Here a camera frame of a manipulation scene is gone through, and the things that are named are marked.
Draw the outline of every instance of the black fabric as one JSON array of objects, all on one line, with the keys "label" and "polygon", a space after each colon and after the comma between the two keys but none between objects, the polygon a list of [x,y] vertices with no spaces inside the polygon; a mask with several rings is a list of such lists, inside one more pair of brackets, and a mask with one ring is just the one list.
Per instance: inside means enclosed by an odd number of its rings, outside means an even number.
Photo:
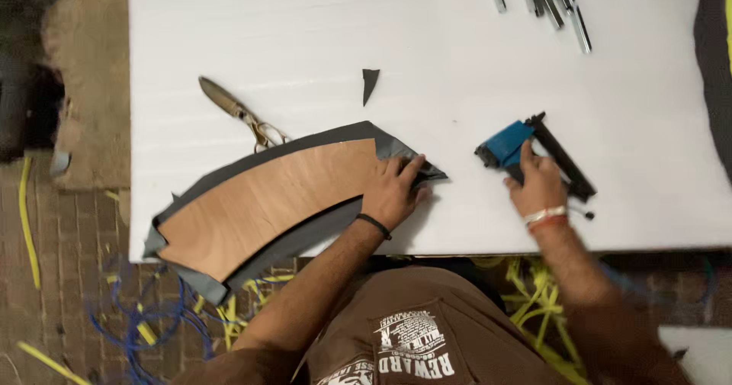
[{"label": "black fabric", "polygon": [[711,136],[732,184],[732,74],[727,47],[726,0],[699,0],[694,40],[704,80]]},{"label": "black fabric", "polygon": [[379,72],[381,71],[379,69],[362,69],[361,72],[363,72],[364,77],[364,106],[366,106],[366,102],[371,98],[371,92],[376,87],[376,81],[379,80]]},{"label": "black fabric", "polygon": [[[150,236],[146,241],[144,258],[157,257],[157,252],[165,247],[165,240],[157,231],[164,221],[168,220],[178,210],[197,197],[213,189],[218,184],[227,181],[233,176],[261,165],[272,159],[291,154],[302,149],[315,146],[327,145],[348,140],[359,140],[373,138],[376,141],[376,156],[380,159],[390,156],[403,156],[413,158],[416,152],[407,147],[391,135],[382,131],[371,122],[364,121],[345,127],[331,129],[319,134],[310,135],[289,143],[270,148],[258,154],[252,154],[240,159],[230,165],[224,166],[208,175],[205,175],[190,187],[180,197],[174,196],[173,202],[165,211],[158,214],[152,221]],[[413,183],[418,186],[426,181],[447,178],[444,172],[429,163],[425,163]],[[206,301],[215,305],[222,304],[247,280],[256,277],[268,266],[280,259],[291,257],[303,249],[334,236],[348,226],[361,211],[361,196],[337,204],[330,209],[320,212],[299,224],[285,231],[278,238],[270,241],[259,249],[254,255],[247,259],[236,271],[234,271],[224,283],[219,283],[206,274],[194,269],[186,268],[172,263],[171,267],[176,270],[184,281],[189,283]]]},{"label": "black fabric", "polygon": [[[184,194],[180,195],[180,197],[178,198],[174,198],[173,203],[171,203],[168,208],[166,208],[163,212],[160,212],[153,219],[153,225],[157,228],[159,224],[168,220],[171,216],[178,212],[178,210],[193,202],[193,200],[195,200],[197,197],[201,196],[204,193],[207,193],[209,190],[214,189],[222,182],[233,178],[234,176],[244,172],[245,170],[249,170],[255,166],[271,161],[272,159],[276,159],[280,156],[285,156],[293,152],[301,151],[303,149],[328,145],[329,143],[338,143],[348,140],[360,140],[370,138],[376,140],[376,155],[379,156],[379,158],[388,157],[391,154],[394,154],[394,152],[391,152],[389,150],[395,149],[396,151],[398,151],[400,148],[402,148],[402,151],[416,154],[409,147],[405,146],[396,138],[374,126],[374,124],[372,124],[368,120],[359,122],[357,124],[330,129],[319,134],[309,135],[288,143],[284,143],[279,146],[275,146],[273,148],[266,149],[265,151],[261,151],[257,154],[251,154],[230,165],[226,165],[209,174],[206,174],[195,184],[193,184],[193,186],[188,188],[188,190]],[[394,147],[394,141],[401,144],[401,147]],[[419,175],[417,175],[415,185],[418,185],[424,181],[446,178],[447,175],[445,175],[444,172],[435,168],[429,162],[426,162],[422,166],[422,169],[419,170]]]}]

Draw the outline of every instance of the wood veneer panel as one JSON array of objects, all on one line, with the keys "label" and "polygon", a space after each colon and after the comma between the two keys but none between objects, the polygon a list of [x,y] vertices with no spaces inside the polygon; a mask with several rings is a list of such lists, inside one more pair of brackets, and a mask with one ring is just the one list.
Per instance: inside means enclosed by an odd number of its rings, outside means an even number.
[{"label": "wood veneer panel", "polygon": [[223,282],[271,240],[339,202],[363,194],[374,139],[303,149],[258,165],[202,194],[158,226],[160,258]]}]

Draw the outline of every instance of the person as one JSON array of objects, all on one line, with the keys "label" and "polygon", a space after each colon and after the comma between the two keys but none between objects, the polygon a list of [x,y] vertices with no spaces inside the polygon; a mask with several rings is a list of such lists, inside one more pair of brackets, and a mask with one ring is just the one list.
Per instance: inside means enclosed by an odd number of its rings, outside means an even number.
[{"label": "person", "polygon": [[[403,169],[399,159],[380,162],[361,212],[388,231],[397,228],[431,193],[411,190],[424,161],[420,155]],[[552,159],[534,156],[527,141],[520,166],[524,185],[511,178],[505,184],[522,217],[566,206]],[[532,222],[530,233],[559,285],[567,328],[590,380],[690,383],[654,326],[624,306],[566,215]],[[457,274],[409,266],[352,281],[384,238],[378,225],[356,219],[273,296],[231,352],[173,383],[569,383],[488,296]]]}]

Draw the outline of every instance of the gold scissors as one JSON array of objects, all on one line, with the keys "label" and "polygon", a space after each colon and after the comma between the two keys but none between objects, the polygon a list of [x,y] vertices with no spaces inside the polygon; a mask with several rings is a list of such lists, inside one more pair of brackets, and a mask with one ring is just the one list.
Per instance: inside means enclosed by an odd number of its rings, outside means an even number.
[{"label": "gold scissors", "polygon": [[[249,129],[252,130],[252,134],[256,139],[257,143],[254,145],[254,153],[256,154],[261,148],[269,149],[272,146],[282,145],[290,140],[290,138],[282,133],[278,128],[273,127],[267,122],[260,122],[254,113],[244,104],[238,101],[231,95],[227,90],[221,88],[215,82],[211,81],[206,77],[198,77],[198,83],[201,84],[201,89],[204,90],[206,96],[217,104],[224,112],[233,116],[234,118],[241,119]],[[277,132],[279,140],[273,139],[268,133],[269,130]]]}]

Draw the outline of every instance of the gray fabric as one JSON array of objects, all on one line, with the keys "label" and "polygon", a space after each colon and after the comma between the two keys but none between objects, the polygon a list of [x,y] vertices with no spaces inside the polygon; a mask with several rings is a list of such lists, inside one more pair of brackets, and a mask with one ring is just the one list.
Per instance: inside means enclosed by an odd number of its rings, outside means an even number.
[{"label": "gray fabric", "polygon": [[[169,207],[153,219],[148,239],[145,241],[143,258],[157,258],[157,253],[167,244],[165,238],[157,231],[157,226],[218,184],[252,167],[302,149],[327,145],[329,143],[368,138],[375,140],[376,156],[380,159],[392,156],[402,156],[411,159],[417,155],[415,151],[400,140],[382,131],[369,121],[331,129],[270,148],[259,154],[252,154],[205,175],[180,197],[175,197]],[[426,181],[446,178],[447,175],[444,172],[426,163],[419,171],[413,186],[419,186]],[[259,249],[239,269],[234,271],[223,284],[193,269],[176,264],[171,264],[171,266],[184,281],[188,282],[207,301],[218,305],[231,295],[232,288],[236,289],[241,287],[244,281],[256,277],[264,268],[267,268],[279,259],[295,255],[299,251],[312,247],[314,244],[342,231],[353,221],[360,211],[361,197],[356,197],[300,222],[275,240],[269,242],[262,249]]]}]

